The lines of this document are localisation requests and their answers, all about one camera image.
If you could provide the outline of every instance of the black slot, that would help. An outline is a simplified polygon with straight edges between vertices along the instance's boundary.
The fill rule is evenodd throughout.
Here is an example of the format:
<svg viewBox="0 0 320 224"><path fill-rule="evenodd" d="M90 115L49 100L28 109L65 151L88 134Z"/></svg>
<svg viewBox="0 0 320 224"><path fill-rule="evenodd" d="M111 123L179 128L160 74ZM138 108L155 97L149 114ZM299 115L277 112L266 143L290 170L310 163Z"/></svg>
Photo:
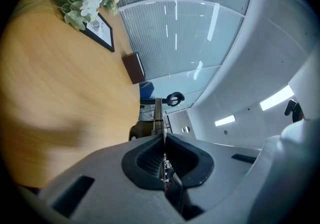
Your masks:
<svg viewBox="0 0 320 224"><path fill-rule="evenodd" d="M234 154L231 158L237 159L237 160L240 160L240 161L243 161L246 163L250 163L250 164L253 164L257 159L255 157L249 157L249 156L241 155L241 154Z"/></svg>
<svg viewBox="0 0 320 224"><path fill-rule="evenodd" d="M128 151L121 162L122 170L127 178L139 188L164 191L165 182L160 179L164 147L164 138L160 134Z"/></svg>
<svg viewBox="0 0 320 224"><path fill-rule="evenodd" d="M214 169L214 160L202 149L166 135L165 153L184 188L201 186Z"/></svg>
<svg viewBox="0 0 320 224"><path fill-rule="evenodd" d="M61 215L69 218L82 198L85 196L94 179L88 176L79 177L52 205Z"/></svg>

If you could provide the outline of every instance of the picture frame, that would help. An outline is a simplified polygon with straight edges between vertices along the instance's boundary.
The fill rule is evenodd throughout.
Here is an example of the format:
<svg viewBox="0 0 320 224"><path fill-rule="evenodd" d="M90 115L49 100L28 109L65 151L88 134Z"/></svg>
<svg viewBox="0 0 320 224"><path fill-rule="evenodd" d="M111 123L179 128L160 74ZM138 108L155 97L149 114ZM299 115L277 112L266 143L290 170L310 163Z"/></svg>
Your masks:
<svg viewBox="0 0 320 224"><path fill-rule="evenodd" d="M110 24L104 17L98 13L98 17L93 23L86 23L85 30L80 30L83 34L87 35L100 45L104 46L110 52L114 52L114 35Z"/></svg>

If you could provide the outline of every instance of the wood grain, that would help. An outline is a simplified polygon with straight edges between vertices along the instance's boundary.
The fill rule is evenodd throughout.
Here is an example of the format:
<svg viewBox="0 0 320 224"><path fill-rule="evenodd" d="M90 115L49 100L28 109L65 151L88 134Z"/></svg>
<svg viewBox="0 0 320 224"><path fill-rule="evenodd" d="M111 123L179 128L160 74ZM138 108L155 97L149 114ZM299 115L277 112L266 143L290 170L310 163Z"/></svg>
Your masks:
<svg viewBox="0 0 320 224"><path fill-rule="evenodd" d="M132 52L122 18L100 12L114 53L51 6L26 8L2 35L1 154L19 184L43 187L91 152L126 142L138 120L139 87L121 59Z"/></svg>

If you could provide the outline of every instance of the fluorescent light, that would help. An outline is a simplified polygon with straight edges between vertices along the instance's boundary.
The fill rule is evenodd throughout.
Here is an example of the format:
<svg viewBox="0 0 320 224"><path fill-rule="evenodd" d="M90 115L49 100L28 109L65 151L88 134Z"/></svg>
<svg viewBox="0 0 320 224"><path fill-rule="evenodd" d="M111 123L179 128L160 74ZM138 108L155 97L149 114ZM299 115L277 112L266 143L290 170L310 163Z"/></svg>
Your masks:
<svg viewBox="0 0 320 224"><path fill-rule="evenodd" d="M208 37L207 37L207 39L209 41L212 40L212 36L214 35L213 32L215 31L215 27L216 27L215 24L217 23L220 4L215 4L213 9L214 10L213 10L213 13L212 13L211 24L210 24L210 28L209 28L209 32L208 32Z"/></svg>
<svg viewBox="0 0 320 224"><path fill-rule="evenodd" d="M294 92L292 91L291 87L288 85L284 89L281 89L278 93L274 94L273 96L269 97L268 99L262 101L260 106L263 111L270 109L271 107L276 106L279 103L287 100L288 98L292 97Z"/></svg>
<svg viewBox="0 0 320 224"><path fill-rule="evenodd" d="M213 142L213 144L222 145L222 146L227 146L227 147L233 147L232 145L220 144L220 143L215 143L215 142Z"/></svg>
<svg viewBox="0 0 320 224"><path fill-rule="evenodd" d="M175 17L176 17L175 19L178 20L178 3L176 0L175 0L175 9L176 9L175 10Z"/></svg>
<svg viewBox="0 0 320 224"><path fill-rule="evenodd" d="M225 125L225 124L228 124L228 123L231 123L234 121L236 121L236 119L235 119L234 115L232 115L230 117L215 121L215 126Z"/></svg>

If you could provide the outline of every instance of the white wall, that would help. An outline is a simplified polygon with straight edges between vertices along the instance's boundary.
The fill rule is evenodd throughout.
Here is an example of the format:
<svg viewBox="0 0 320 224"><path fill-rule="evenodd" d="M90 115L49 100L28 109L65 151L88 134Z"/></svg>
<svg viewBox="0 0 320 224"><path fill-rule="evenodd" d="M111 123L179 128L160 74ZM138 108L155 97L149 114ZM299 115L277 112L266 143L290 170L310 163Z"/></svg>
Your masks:
<svg viewBox="0 0 320 224"><path fill-rule="evenodd" d="M177 113L168 114L171 129L174 134L181 134L189 139L196 139L196 135L192 126L192 123L189 119L187 111L181 111ZM182 128L186 129L186 126L190 128L190 132L182 132Z"/></svg>
<svg viewBox="0 0 320 224"><path fill-rule="evenodd" d="M197 139L261 148L292 122L287 101L265 112L259 103L284 88L316 47L319 20L304 0L267 0L260 17L229 72L187 111ZM215 127L230 115L234 123Z"/></svg>
<svg viewBox="0 0 320 224"><path fill-rule="evenodd" d="M215 126L215 121L223 117L215 102L210 110L203 106L191 108L187 112L198 140L261 149L268 137L281 134L286 126L293 123L292 114L284 115L287 103L286 100L262 111L257 102L234 113L235 122L218 127Z"/></svg>

